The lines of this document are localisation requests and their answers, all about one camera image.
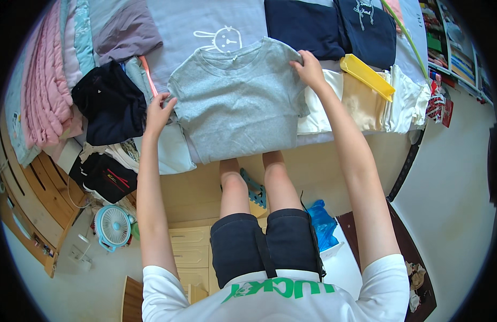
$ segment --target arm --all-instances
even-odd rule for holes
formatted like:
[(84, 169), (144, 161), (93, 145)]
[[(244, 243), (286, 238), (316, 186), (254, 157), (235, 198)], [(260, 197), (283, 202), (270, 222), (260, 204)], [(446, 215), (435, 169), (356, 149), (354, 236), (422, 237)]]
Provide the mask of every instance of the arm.
[(143, 267), (160, 266), (179, 277), (172, 244), (168, 233), (168, 220), (162, 202), (159, 176), (157, 141), (176, 98), (161, 108), (169, 93), (159, 94), (148, 107), (146, 130), (143, 134), (142, 153), (137, 176), (137, 221), (141, 235), (141, 260)]
[(335, 138), (358, 235), (361, 271), (390, 254), (400, 254), (372, 151), (310, 52), (301, 50), (304, 66), (290, 62), (322, 102)]

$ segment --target person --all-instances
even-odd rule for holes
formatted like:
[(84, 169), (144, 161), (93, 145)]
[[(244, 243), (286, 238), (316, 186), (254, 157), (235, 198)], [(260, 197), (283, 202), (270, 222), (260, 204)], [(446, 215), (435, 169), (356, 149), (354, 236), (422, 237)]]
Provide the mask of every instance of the person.
[(137, 219), (143, 264), (144, 322), (152, 321), (403, 321), (409, 281), (372, 152), (318, 60), (301, 50), (291, 61), (323, 104), (348, 189), (357, 230), (363, 286), (355, 300), (322, 283), (322, 262), (309, 215), (280, 151), (264, 153), (270, 205), (266, 234), (250, 215), (248, 190), (236, 159), (219, 163), (222, 201), (211, 227), (213, 267), (220, 291), (190, 305), (179, 282), (158, 175), (157, 139), (176, 103), (160, 94), (148, 108), (138, 185)]

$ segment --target white fan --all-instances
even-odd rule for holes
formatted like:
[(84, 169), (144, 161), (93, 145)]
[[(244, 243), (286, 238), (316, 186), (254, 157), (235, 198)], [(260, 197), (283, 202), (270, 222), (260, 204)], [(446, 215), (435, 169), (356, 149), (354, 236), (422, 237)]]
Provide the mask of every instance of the white fan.
[(101, 208), (94, 218), (100, 245), (110, 252), (125, 245), (130, 237), (128, 214), (118, 206)]

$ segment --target leg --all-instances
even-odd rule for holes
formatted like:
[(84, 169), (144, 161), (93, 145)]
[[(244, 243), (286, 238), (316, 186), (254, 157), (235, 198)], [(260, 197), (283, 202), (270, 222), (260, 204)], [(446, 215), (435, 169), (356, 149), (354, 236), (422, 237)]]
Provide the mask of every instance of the leg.
[(322, 269), (310, 216), (286, 171), (280, 151), (263, 154), (264, 186), (270, 202), (266, 242), (276, 269), (318, 273)]
[(248, 187), (240, 175), (238, 160), (220, 161), (222, 182), (220, 219), (211, 227), (212, 262), (219, 288), (237, 276), (264, 270), (255, 231), (261, 231), (250, 214)]
[(240, 175), (238, 160), (220, 161), (219, 178), (223, 189), (219, 217), (223, 218), (234, 213), (250, 214), (248, 187)]
[(288, 177), (281, 151), (263, 153), (264, 186), (270, 203), (270, 213), (280, 209), (300, 209), (300, 198)]

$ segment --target black belt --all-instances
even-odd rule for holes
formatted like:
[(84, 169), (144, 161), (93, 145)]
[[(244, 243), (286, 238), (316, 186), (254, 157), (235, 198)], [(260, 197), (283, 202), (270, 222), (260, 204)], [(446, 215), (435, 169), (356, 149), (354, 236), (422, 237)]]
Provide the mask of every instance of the black belt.
[(266, 235), (260, 227), (255, 229), (257, 249), (261, 261), (263, 261), (264, 270), (266, 271), (267, 278), (277, 277), (274, 262), (271, 260), (270, 251), (268, 250), (268, 243), (266, 242)]
[[(302, 204), (302, 207), (304, 207), (304, 204), (302, 203), (302, 195), (300, 195), (300, 203)], [(316, 252), (316, 266), (317, 266), (317, 272), (318, 272), (318, 277), (320, 281), (322, 282), (322, 278), (327, 274), (324, 269), (324, 264), (322, 262), (322, 259), (320, 258), (320, 249), (318, 248), (318, 239), (316, 237), (316, 231), (311, 223), (311, 215), (309, 212), (306, 210), (304, 207), (304, 211), (309, 215), (309, 229), (311, 230), (311, 236), (313, 237), (313, 244), (315, 247), (315, 252)], [(277, 277), (277, 271), (275, 271), (275, 265), (274, 262), (271, 260), (270, 256), (270, 251), (268, 250), (268, 243), (266, 242), (266, 235), (263, 234), (263, 231), (261, 228), (256, 228), (255, 229), (255, 235), (256, 235), (256, 243), (257, 243), (257, 249), (259, 251), (259, 256), (261, 257), (261, 261), (263, 261), (263, 266), (264, 270), (266, 271), (266, 276), (267, 278), (274, 278)]]

